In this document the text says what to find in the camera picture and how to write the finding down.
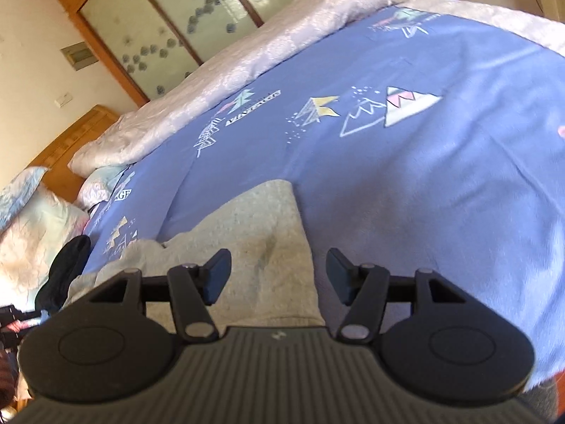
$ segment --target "wall switch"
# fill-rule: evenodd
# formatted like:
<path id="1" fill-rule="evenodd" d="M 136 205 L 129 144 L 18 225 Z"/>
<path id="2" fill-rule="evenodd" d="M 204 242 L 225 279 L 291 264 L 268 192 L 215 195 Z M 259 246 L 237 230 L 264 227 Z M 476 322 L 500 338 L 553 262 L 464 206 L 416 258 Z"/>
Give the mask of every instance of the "wall switch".
<path id="1" fill-rule="evenodd" d="M 65 95 L 62 95 L 61 97 L 55 100 L 55 105 L 57 105 L 59 108 L 63 108 L 71 100 L 72 100 L 71 93 L 66 93 Z"/>

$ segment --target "circular pad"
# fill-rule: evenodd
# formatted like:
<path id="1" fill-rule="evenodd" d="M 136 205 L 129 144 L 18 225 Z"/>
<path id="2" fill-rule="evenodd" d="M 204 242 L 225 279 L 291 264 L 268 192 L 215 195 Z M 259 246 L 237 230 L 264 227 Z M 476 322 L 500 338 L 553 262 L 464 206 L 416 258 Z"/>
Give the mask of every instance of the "circular pad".
<path id="1" fill-rule="evenodd" d="M 30 388 L 56 401 L 124 398 L 163 376 L 171 335 L 138 311 L 116 303 L 76 303 L 33 330 L 19 361 Z"/>
<path id="2" fill-rule="evenodd" d="M 525 386 L 534 353 L 525 335 L 482 305 L 434 304 L 381 337 L 383 362 L 412 392 L 449 405 L 504 401 Z"/>

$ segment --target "wooden headboard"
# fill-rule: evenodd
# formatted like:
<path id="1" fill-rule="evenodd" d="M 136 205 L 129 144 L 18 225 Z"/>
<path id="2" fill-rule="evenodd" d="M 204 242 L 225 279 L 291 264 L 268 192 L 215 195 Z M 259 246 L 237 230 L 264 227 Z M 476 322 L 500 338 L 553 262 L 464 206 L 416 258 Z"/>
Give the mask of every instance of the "wooden headboard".
<path id="1" fill-rule="evenodd" d="M 118 118 L 108 108 L 96 105 L 53 140 L 29 165 L 49 168 L 42 183 L 57 196 L 74 202 L 84 178 L 72 173 L 67 164 L 79 148 L 100 137 Z"/>

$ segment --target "blue bedsheet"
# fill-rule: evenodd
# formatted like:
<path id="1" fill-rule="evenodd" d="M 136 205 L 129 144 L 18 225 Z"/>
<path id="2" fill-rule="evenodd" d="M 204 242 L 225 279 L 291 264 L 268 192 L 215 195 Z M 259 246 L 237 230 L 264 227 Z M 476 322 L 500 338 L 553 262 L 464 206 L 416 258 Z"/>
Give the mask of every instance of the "blue bedsheet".
<path id="1" fill-rule="evenodd" d="M 285 61 L 123 175 L 85 272 L 291 181 L 328 325 L 330 247 L 435 269 L 520 327 L 534 385 L 565 368 L 565 59 L 470 20 L 386 8 Z M 405 316 L 398 308 L 387 324 Z"/>

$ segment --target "pillowcase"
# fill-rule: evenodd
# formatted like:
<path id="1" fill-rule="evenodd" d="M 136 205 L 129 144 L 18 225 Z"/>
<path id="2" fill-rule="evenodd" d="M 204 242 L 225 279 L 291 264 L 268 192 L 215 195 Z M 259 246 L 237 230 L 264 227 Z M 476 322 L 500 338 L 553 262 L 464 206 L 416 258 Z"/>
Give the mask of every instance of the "pillowcase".
<path id="1" fill-rule="evenodd" d="M 121 174 L 127 167 L 126 165 L 109 165 L 96 169 L 84 182 L 75 205 L 88 211 L 96 204 L 108 201 L 120 181 Z"/>
<path id="2" fill-rule="evenodd" d="M 24 208 L 46 172 L 45 167 L 28 167 L 0 192 L 0 233 Z"/>
<path id="3" fill-rule="evenodd" d="M 39 186 L 0 235 L 0 306 L 33 310 L 57 253 L 87 221 L 86 212 Z"/>

